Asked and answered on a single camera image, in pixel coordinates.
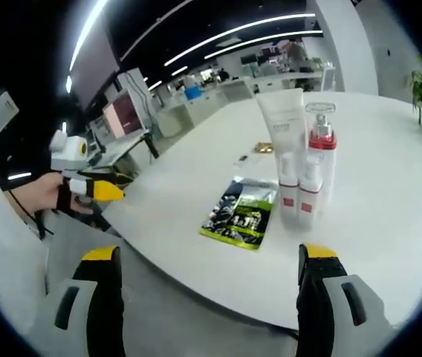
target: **red label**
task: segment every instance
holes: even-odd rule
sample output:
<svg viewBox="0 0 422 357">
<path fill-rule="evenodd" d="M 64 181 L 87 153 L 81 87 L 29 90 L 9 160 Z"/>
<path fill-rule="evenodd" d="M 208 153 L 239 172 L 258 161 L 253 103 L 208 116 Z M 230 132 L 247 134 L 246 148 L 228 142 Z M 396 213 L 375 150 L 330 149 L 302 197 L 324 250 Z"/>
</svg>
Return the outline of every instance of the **red label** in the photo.
<svg viewBox="0 0 422 357">
<path fill-rule="evenodd" d="M 284 206 L 293 207 L 293 199 L 284 199 Z"/>
<path fill-rule="evenodd" d="M 312 205 L 309 205 L 308 203 L 302 203 L 302 210 L 312 213 Z"/>
</svg>

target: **ceiling light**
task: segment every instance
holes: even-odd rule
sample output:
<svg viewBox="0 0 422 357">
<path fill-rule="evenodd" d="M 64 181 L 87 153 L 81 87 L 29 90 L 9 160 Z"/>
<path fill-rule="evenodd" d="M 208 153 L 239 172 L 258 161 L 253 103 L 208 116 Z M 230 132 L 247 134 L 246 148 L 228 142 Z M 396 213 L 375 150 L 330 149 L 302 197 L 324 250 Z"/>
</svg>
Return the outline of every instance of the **ceiling light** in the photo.
<svg viewBox="0 0 422 357">
<path fill-rule="evenodd" d="M 235 48 L 242 47 L 242 46 L 245 46 L 245 45 L 250 45 L 251 43 L 255 43 L 255 42 L 265 41 L 266 39 L 276 39 L 278 37 L 289 37 L 289 36 L 295 36 L 295 35 L 311 35 L 311 34 L 317 34 L 317 33 L 323 33 L 323 31 L 321 31 L 321 30 L 296 31 L 296 32 L 279 33 L 277 35 L 260 37 L 258 39 L 251 39 L 250 41 L 239 43 L 237 45 L 230 46 L 230 47 L 225 48 L 223 50 L 216 51 L 216 52 L 214 52 L 212 54 L 208 54 L 207 56 L 204 57 L 204 59 L 207 60 L 208 58 L 211 58 L 211 57 L 214 57 L 214 56 L 218 56 L 219 54 L 223 54 L 224 52 L 231 51 L 231 50 L 233 50 Z"/>
<path fill-rule="evenodd" d="M 71 76 L 68 76 L 68 79 L 65 81 L 65 90 L 68 91 L 68 93 L 71 93 L 72 88 L 72 79 Z"/>
<path fill-rule="evenodd" d="M 157 88 L 161 83 L 163 83 L 161 80 L 159 80 L 158 82 L 156 82 L 153 86 L 151 86 L 149 88 L 149 91 L 152 91 L 153 89 Z"/>
<path fill-rule="evenodd" d="M 219 39 L 223 36 L 227 36 L 231 33 L 237 32 L 239 30 L 244 30 L 245 28 L 251 28 L 252 26 L 266 24 L 268 22 L 289 20 L 289 19 L 300 19 L 302 17 L 315 17 L 315 14 L 314 13 L 297 13 L 297 14 L 294 14 L 294 15 L 278 16 L 278 17 L 273 17 L 271 19 L 265 19 L 265 20 L 260 20 L 260 21 L 256 21 L 256 22 L 251 22 L 250 24 L 242 25 L 242 26 L 239 26 L 238 28 L 233 28 L 232 30 L 228 30 L 226 32 L 220 33 L 219 35 L 210 37 L 209 39 L 206 39 L 203 42 L 199 42 L 197 45 L 194 45 L 193 47 L 188 48 L 186 51 L 183 51 L 179 55 L 171 58 L 171 60 L 166 62 L 164 64 L 164 66 L 167 67 L 168 65 L 171 65 L 174 61 L 179 60 L 182 56 L 188 54 L 189 52 L 194 51 L 196 48 L 200 48 L 201 46 L 204 46 L 205 44 L 210 43 L 210 42 L 214 41 L 215 39 Z"/>
<path fill-rule="evenodd" d="M 187 65 L 185 65 L 184 67 L 181 67 L 180 69 L 178 69 L 177 71 L 174 71 L 172 73 L 172 77 L 175 76 L 175 75 L 177 75 L 178 73 L 181 73 L 182 71 L 187 70 L 187 69 L 188 69 L 188 66 Z"/>
<path fill-rule="evenodd" d="M 91 32 L 92 25 L 95 23 L 95 20 L 97 20 L 97 17 L 99 17 L 100 11 L 104 8 L 108 0 L 99 0 L 94 8 L 91 11 L 91 14 L 87 18 L 87 21 L 85 22 L 84 28 L 80 32 L 79 39 L 77 40 L 76 48 L 74 49 L 74 52 L 72 53 L 72 60 L 71 65 L 69 66 L 69 71 L 74 66 L 74 62 L 76 62 L 77 55 L 79 54 L 80 48 L 82 45 L 84 45 L 85 38 L 87 35 L 89 35 L 89 32 Z"/>
<path fill-rule="evenodd" d="M 28 177 L 31 176 L 31 173 L 19 173 L 18 175 L 8 176 L 8 180 L 15 180 L 20 179 L 21 177 Z"/>
</svg>

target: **human hand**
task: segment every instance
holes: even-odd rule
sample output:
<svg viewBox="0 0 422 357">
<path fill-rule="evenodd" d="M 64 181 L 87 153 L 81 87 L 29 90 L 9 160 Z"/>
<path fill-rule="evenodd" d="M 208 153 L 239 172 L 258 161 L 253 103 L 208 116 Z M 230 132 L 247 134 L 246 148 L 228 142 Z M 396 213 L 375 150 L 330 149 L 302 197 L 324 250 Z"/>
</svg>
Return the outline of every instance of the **human hand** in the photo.
<svg viewBox="0 0 422 357">
<path fill-rule="evenodd" d="M 38 210 L 56 208 L 57 197 L 59 195 L 59 186 L 62 184 L 63 176 L 60 173 L 46 173 L 37 180 L 24 184 L 11 190 L 11 193 L 18 199 L 25 210 L 33 215 Z M 77 195 L 71 195 L 71 209 L 79 213 L 92 214 L 90 208 L 85 208 L 76 202 Z M 16 212 L 23 214 L 21 208 L 10 200 Z"/>
</svg>

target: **round table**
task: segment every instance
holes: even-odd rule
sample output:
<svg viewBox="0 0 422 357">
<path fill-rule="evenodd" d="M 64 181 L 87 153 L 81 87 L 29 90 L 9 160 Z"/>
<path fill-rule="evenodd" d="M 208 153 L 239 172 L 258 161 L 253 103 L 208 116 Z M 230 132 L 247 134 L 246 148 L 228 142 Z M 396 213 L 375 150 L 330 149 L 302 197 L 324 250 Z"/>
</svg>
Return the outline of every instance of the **round table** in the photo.
<svg viewBox="0 0 422 357">
<path fill-rule="evenodd" d="M 145 258 L 240 314 L 297 328 L 299 244 L 335 250 L 383 300 L 391 324 L 422 299 L 422 131 L 412 106 L 384 97 L 307 93 L 335 103 L 333 201 L 312 231 L 282 223 L 279 204 L 258 251 L 198 234 L 233 176 L 276 179 L 272 155 L 235 163 L 269 141 L 255 100 L 231 103 L 171 147 L 109 205 L 104 217 Z"/>
</svg>

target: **blue object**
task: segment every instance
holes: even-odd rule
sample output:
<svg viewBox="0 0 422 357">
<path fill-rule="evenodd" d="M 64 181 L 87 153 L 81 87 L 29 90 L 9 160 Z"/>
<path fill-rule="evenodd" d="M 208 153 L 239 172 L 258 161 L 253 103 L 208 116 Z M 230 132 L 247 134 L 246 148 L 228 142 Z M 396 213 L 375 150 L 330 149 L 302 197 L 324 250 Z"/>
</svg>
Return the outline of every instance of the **blue object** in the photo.
<svg viewBox="0 0 422 357">
<path fill-rule="evenodd" d="M 184 90 L 184 94 L 188 100 L 195 99 L 201 96 L 201 90 L 198 86 L 189 87 Z"/>
</svg>

